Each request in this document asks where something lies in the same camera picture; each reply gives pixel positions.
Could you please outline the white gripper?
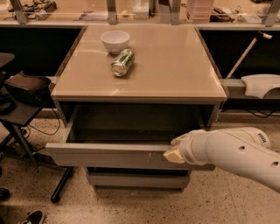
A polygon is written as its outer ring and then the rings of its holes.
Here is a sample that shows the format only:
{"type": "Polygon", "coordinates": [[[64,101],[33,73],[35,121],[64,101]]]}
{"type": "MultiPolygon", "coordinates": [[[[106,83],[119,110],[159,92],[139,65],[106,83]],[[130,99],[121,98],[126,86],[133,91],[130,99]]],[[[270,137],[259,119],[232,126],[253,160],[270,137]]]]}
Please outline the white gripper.
{"type": "Polygon", "coordinates": [[[211,164],[207,155],[206,142],[210,133],[203,129],[193,130],[171,140],[171,149],[164,153],[164,157],[172,163],[190,165],[211,164]]]}

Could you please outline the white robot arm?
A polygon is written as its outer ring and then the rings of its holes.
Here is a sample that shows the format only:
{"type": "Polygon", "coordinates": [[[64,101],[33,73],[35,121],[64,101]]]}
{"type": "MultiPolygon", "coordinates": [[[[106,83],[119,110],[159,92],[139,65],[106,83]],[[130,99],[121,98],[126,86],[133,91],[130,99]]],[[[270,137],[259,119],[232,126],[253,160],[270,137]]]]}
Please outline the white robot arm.
{"type": "Polygon", "coordinates": [[[211,164],[280,193],[280,154],[266,134],[252,127],[190,131],[171,141],[164,157],[172,163],[211,164]]]}

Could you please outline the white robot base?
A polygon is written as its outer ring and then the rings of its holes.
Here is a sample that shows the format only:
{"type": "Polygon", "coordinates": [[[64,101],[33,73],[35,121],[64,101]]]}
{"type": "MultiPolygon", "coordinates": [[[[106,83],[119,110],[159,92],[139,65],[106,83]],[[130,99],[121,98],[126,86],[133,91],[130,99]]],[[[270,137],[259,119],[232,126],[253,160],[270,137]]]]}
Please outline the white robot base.
{"type": "Polygon", "coordinates": [[[254,74],[243,76],[241,81],[245,84],[245,95],[262,99],[270,90],[280,88],[280,75],[254,74]]]}

